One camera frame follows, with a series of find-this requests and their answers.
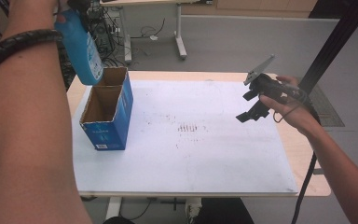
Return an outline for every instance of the blue bottle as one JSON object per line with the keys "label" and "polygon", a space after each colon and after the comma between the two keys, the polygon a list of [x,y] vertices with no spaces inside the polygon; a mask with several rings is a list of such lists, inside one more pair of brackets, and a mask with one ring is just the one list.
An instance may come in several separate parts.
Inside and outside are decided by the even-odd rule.
{"label": "blue bottle", "polygon": [[63,35],[69,60],[84,85],[95,85],[103,76],[103,64],[89,32],[81,23],[79,15],[72,9],[61,13],[65,22],[56,21],[54,27]]}

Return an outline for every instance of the table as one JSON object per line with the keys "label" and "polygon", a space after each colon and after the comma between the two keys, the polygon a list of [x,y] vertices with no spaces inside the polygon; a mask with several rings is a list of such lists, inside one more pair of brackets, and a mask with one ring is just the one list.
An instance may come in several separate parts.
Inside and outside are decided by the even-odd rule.
{"label": "table", "polygon": [[126,63],[131,63],[131,38],[127,32],[126,28],[126,16],[124,11],[124,6],[136,6],[136,5],[145,5],[145,4],[176,4],[176,31],[174,32],[175,40],[177,47],[179,49],[179,54],[182,59],[185,59],[187,56],[185,45],[182,39],[182,3],[192,3],[197,2],[199,0],[115,0],[110,2],[103,2],[101,0],[100,4],[102,7],[116,7],[118,9],[118,13],[121,21],[121,29],[123,31],[124,36],[124,60]]}
{"label": "table", "polygon": [[[200,72],[140,72],[130,71],[131,80],[215,80],[215,81],[238,81],[242,82],[246,77],[244,73],[200,73]],[[76,78],[68,91],[68,100],[71,107],[71,114],[74,115],[80,99],[83,96],[85,87]],[[277,124],[277,128],[282,139],[282,144],[285,149],[289,164],[295,176],[297,188],[300,189],[306,172],[312,150],[307,139],[303,137],[296,129],[291,128],[287,123],[281,122]],[[112,194],[109,192],[85,192],[81,191],[81,195],[94,196],[149,196],[142,192],[133,192],[130,194]],[[330,188],[323,175],[314,175],[310,181],[307,189],[307,196],[327,196],[330,194]],[[169,194],[161,193],[160,195],[170,196]],[[198,196],[208,196],[208,194],[201,194]],[[246,194],[225,194],[222,196],[246,196]]]}

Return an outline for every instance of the open box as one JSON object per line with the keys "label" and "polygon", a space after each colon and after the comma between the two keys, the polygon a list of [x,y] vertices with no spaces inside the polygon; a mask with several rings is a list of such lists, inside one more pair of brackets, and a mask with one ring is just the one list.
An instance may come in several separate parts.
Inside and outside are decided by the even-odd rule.
{"label": "open box", "polygon": [[132,102],[127,68],[105,68],[101,81],[91,88],[80,118],[80,126],[95,149],[125,149]]}

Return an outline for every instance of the skin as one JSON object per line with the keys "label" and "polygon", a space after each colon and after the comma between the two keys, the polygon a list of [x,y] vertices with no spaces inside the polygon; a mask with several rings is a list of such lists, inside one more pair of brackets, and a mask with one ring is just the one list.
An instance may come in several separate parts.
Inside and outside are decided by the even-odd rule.
{"label": "skin", "polygon": [[[11,0],[3,39],[53,29],[56,4]],[[91,223],[76,189],[55,43],[29,47],[0,64],[0,223]]]}
{"label": "skin", "polygon": [[[277,79],[297,84],[293,77],[277,77]],[[286,115],[299,105],[299,102],[281,105],[264,95],[260,96],[260,101],[282,115]],[[358,223],[358,167],[356,164],[302,105],[284,118],[308,138],[345,215],[351,223]]]}

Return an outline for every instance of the black bracelet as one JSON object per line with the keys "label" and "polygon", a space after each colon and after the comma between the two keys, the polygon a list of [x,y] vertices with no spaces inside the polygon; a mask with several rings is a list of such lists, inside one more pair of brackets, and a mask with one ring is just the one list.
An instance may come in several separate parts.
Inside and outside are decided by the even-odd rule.
{"label": "black bracelet", "polygon": [[0,63],[15,52],[51,41],[62,41],[62,34],[56,30],[33,30],[13,35],[0,42]]}

